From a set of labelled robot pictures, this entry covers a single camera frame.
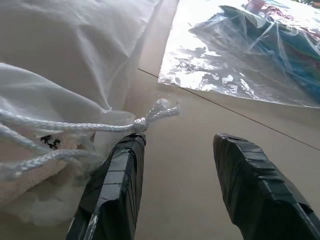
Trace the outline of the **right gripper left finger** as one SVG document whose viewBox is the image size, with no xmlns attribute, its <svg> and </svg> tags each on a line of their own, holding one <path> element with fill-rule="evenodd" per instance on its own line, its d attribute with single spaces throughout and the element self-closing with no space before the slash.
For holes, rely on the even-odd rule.
<svg viewBox="0 0 320 240">
<path fill-rule="evenodd" d="M 143 190 L 146 136 L 122 138 L 91 175 L 67 240 L 133 240 Z"/>
</svg>

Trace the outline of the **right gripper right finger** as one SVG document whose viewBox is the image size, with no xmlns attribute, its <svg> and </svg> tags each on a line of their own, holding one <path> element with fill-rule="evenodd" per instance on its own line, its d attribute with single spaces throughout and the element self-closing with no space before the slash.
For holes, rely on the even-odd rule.
<svg viewBox="0 0 320 240">
<path fill-rule="evenodd" d="M 213 138 L 222 199 L 245 240 L 318 240 L 320 220 L 262 148 L 226 133 Z"/>
</svg>

